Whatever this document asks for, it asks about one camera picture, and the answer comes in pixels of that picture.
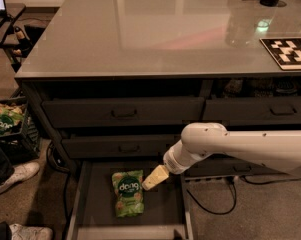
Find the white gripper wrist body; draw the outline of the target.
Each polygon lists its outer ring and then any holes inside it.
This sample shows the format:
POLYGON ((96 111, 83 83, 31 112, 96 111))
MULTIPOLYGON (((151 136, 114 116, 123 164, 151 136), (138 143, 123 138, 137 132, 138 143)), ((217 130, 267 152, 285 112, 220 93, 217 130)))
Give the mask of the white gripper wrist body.
POLYGON ((191 155, 178 141, 164 154, 163 163, 170 173, 181 174, 191 167, 191 155))

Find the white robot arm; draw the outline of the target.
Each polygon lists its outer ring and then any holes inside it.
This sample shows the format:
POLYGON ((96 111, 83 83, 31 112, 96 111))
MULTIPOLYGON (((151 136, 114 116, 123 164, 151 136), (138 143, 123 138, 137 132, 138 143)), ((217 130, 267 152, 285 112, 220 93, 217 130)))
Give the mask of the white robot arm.
POLYGON ((191 123, 142 183, 150 190, 213 154, 226 154, 301 177, 301 130, 229 131, 219 123, 191 123))

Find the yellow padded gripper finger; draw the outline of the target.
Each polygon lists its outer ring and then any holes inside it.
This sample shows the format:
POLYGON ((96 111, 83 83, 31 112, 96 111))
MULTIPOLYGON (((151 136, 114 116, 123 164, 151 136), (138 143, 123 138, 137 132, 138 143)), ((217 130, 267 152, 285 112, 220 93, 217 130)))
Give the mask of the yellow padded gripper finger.
POLYGON ((143 181, 142 187, 148 191, 162 183, 169 177, 169 171, 165 165, 158 165, 143 181))

